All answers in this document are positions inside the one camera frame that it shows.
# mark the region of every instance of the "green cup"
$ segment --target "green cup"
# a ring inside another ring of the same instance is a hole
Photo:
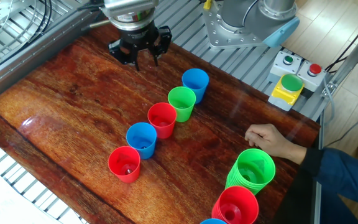
[[[242,152],[234,163],[226,180],[226,188],[243,186],[254,195],[262,190],[276,173],[273,159],[260,149]]]
[[[179,86],[173,88],[168,94],[168,102],[177,111],[177,121],[185,122],[190,118],[196,103],[196,95],[193,90]]]

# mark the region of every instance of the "human hand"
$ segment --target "human hand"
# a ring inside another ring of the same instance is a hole
[[[271,156],[286,158],[297,164],[301,164],[305,158],[306,148],[285,139],[272,124],[251,125],[245,139],[250,146],[260,147]]]

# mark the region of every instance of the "wooden floor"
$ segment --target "wooden floor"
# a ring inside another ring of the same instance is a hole
[[[284,46],[326,67],[335,61],[358,33],[358,0],[297,0],[296,3],[301,22]],[[358,65],[335,92],[334,102],[336,115],[326,127],[325,144],[342,136],[358,121]],[[328,106],[326,118],[330,116],[331,106]],[[332,145],[358,158],[357,146],[358,126],[342,141]],[[358,203],[346,198],[344,201],[358,218]]]

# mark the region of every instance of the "blue cup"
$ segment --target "blue cup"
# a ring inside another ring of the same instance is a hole
[[[187,70],[181,77],[184,87],[187,87],[196,94],[196,103],[201,102],[204,97],[205,89],[209,83],[209,76],[206,72],[198,68]]]
[[[218,220],[217,218],[210,218],[203,221],[201,224],[226,224],[226,222]]]
[[[148,123],[136,123],[127,132],[127,142],[130,147],[136,149],[141,159],[152,157],[157,140],[157,132]]]

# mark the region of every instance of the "red wood surface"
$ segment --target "red wood surface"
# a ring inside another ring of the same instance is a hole
[[[250,148],[251,124],[272,123],[287,138],[311,146],[319,126],[295,111],[172,44],[154,66],[139,55],[140,72],[109,55],[118,39],[111,26],[92,30],[0,96],[0,147],[90,223],[200,223],[210,218],[227,173]],[[201,68],[209,87],[189,121],[158,140],[141,162],[139,179],[124,184],[108,157],[127,145],[128,128],[147,122],[147,111],[167,102],[181,75]],[[257,223],[269,222],[298,166],[274,158],[273,181],[257,195]]]

